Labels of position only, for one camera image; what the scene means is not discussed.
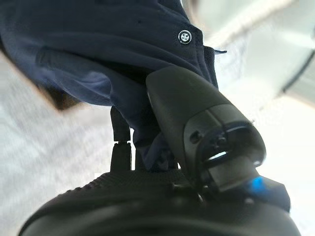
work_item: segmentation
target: blurry background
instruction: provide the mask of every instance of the blurry background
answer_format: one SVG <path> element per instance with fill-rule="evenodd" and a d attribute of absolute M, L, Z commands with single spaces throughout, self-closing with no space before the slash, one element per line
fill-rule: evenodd
<path fill-rule="evenodd" d="M 303 236 L 315 235 L 315 1 L 183 0 L 216 57 L 221 92 L 267 147 L 260 174 L 282 182 Z M 0 55 L 1 235 L 16 235 L 43 203 L 109 171 L 110 108 L 57 112 Z"/>

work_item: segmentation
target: white wall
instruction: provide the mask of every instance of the white wall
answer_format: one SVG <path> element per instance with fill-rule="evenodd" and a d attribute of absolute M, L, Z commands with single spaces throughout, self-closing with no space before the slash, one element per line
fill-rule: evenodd
<path fill-rule="evenodd" d="M 255 113 L 293 78 L 312 51 L 315 0 L 300 0 L 250 32 L 242 78 L 222 92 Z"/>

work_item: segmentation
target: blue led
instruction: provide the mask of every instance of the blue led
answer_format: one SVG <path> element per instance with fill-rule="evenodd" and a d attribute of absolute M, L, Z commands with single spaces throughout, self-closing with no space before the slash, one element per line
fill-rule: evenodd
<path fill-rule="evenodd" d="M 254 178 L 250 182 L 250 190 L 253 193 L 262 193 L 262 192 L 267 190 L 264 183 L 263 183 L 263 178 L 261 176 Z"/>

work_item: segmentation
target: shirt fabric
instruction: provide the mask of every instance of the shirt fabric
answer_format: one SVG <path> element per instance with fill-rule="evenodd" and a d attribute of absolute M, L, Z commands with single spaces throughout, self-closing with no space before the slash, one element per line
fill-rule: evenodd
<path fill-rule="evenodd" d="M 178 39 L 183 30 L 189 44 Z M 0 0 L 0 37 L 34 83 L 115 106 L 148 170 L 167 169 L 173 157 L 147 97 L 147 75 L 176 65 L 218 86 L 215 50 L 203 46 L 179 0 Z"/>

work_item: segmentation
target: shirt button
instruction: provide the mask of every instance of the shirt button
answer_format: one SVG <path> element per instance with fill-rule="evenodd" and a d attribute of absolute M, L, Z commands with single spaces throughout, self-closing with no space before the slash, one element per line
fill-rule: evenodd
<path fill-rule="evenodd" d="M 191 42 L 191 33 L 188 30 L 183 30 L 178 34 L 178 39 L 182 44 L 189 44 Z"/>

